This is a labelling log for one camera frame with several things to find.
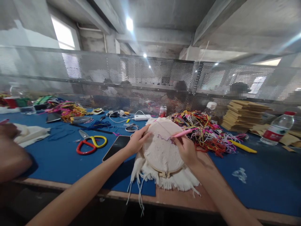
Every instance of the scissor blade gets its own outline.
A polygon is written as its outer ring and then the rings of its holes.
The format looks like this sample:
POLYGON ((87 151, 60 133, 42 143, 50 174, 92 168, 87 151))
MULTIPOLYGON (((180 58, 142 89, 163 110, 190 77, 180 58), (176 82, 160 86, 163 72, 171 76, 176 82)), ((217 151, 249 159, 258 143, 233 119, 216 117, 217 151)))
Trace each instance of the scissor blade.
POLYGON ((84 132, 84 131, 82 131, 82 130, 78 130, 78 131, 79 131, 79 134, 80 134, 84 139, 89 138, 89 135, 88 135, 86 132, 84 132))

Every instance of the wooden table edge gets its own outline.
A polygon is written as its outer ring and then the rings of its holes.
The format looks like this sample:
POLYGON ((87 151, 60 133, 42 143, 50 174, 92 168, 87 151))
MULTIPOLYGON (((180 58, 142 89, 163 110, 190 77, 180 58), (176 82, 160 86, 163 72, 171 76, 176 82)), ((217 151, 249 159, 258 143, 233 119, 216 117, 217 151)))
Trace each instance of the wooden table edge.
MULTIPOLYGON (((65 184, 65 183, 59 183, 59 182, 53 182, 53 181, 47 181, 47 180, 40 180, 40 179, 33 179, 33 178, 18 178, 18 179, 13 180, 13 182, 20 183, 20 184, 26 184, 26 185, 32 185, 32 186, 52 188, 52 189, 56 189, 56 190, 66 190, 67 188, 69 188, 71 186, 71 184, 65 184)), ((97 196, 104 197, 104 198, 127 200, 129 194, 126 192, 101 189, 99 191, 99 193, 97 194, 97 196)), ((138 195, 131 194, 129 200, 132 202, 138 202, 138 195)), ((206 209, 186 208, 183 206, 171 205, 168 203, 161 203, 161 202, 158 202, 156 200, 156 197, 153 197, 153 196, 142 195, 142 200, 143 200, 144 204, 152 204, 152 205, 156 205, 156 206, 177 208, 177 209, 183 209, 183 210, 191 210, 194 212, 219 214, 218 211, 208 211, 206 209)), ((276 223, 278 225, 301 225, 300 217, 289 216, 289 215, 280 214, 280 213, 271 213, 271 212, 255 210, 255 209, 249 209, 249 211, 250 211, 251 215, 253 215, 255 218, 257 218, 262 223, 276 223)))

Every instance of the ceiling light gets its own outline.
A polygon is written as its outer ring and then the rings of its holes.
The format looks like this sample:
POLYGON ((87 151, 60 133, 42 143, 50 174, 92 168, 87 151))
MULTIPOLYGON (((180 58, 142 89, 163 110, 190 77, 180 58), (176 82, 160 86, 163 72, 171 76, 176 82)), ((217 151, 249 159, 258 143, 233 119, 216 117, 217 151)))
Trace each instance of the ceiling light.
POLYGON ((133 31, 133 20, 129 17, 126 19, 126 28, 129 31, 133 31))

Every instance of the metal mesh partition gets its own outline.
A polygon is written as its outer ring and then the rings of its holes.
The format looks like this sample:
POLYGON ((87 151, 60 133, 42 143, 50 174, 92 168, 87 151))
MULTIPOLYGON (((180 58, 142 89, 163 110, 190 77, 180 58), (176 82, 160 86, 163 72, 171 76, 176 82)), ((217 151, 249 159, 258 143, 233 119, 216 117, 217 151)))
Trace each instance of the metal mesh partition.
POLYGON ((37 95, 58 93, 84 106, 150 114, 158 113, 161 105, 172 113, 203 110, 209 101, 215 101, 217 114, 222 116, 231 99, 238 98, 240 91, 231 91, 233 84, 249 89, 246 100, 282 112, 299 111, 301 101, 295 91, 301 88, 299 68, 0 47, 0 76, 1 90, 8 91, 9 82, 19 82, 37 95))

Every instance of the smartphone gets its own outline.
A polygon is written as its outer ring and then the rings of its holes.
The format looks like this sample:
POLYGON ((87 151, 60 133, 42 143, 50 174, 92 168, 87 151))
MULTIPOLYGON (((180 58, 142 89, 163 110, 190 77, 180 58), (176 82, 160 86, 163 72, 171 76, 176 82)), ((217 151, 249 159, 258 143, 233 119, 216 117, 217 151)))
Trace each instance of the smartphone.
POLYGON ((104 156, 103 162, 108 158, 112 157, 114 154, 116 154, 120 149, 124 148, 128 144, 130 139, 131 139, 130 136, 118 136, 114 144, 112 145, 112 147, 108 150, 108 152, 104 156))
POLYGON ((61 113, 49 113, 47 115, 46 123, 51 123, 51 122, 56 122, 56 121, 61 121, 61 113))

